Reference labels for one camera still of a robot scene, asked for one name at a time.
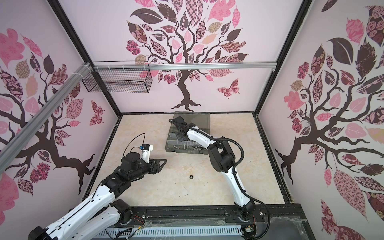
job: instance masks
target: black wire basket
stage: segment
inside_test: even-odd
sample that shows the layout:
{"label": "black wire basket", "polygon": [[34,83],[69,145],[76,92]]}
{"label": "black wire basket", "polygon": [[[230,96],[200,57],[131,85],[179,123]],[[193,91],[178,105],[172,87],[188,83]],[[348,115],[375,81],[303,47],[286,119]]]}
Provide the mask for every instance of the black wire basket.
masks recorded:
{"label": "black wire basket", "polygon": [[124,65],[95,66],[82,80],[88,92],[102,92],[102,89],[105,89],[110,93],[149,93],[152,76],[148,61],[128,62],[135,62],[140,66],[135,68]]}

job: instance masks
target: work surface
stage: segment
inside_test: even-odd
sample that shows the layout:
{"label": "work surface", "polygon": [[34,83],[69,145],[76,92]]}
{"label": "work surface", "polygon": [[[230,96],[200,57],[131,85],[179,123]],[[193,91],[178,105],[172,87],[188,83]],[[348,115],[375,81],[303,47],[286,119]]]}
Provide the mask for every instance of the work surface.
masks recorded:
{"label": "work surface", "polygon": [[[119,198],[131,206],[233,204],[232,192],[226,180],[211,166],[208,155],[165,151],[170,127],[168,119],[172,117],[172,114],[124,115],[92,192],[121,164],[127,144],[145,132],[144,143],[153,145],[151,158],[167,159],[167,163],[160,173],[147,174],[143,179],[133,182]],[[248,194],[266,204],[284,204],[252,114],[211,114],[210,134],[232,138],[243,147],[245,157],[237,170]],[[130,144],[127,152],[141,144],[142,136]],[[238,161],[240,150],[234,144],[230,145]]]}

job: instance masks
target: butterfly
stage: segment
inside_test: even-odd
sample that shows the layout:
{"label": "butterfly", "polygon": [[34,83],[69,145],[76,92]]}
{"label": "butterfly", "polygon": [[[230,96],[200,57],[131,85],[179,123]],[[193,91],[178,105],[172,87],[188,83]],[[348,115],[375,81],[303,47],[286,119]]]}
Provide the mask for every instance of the butterfly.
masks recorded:
{"label": "butterfly", "polygon": [[229,88],[218,88],[217,90],[221,93],[224,93],[224,96],[229,99],[229,96],[235,93],[239,93],[239,88],[237,85],[239,85],[239,79],[237,78],[234,80]]}
{"label": "butterfly", "polygon": [[89,126],[95,125],[96,123],[97,124],[102,123],[103,119],[100,115],[102,115],[103,111],[105,111],[101,107],[98,107],[93,100],[92,100],[92,108],[93,108],[93,111],[95,112],[95,115],[93,115],[93,117],[91,118],[91,121],[89,122]]}

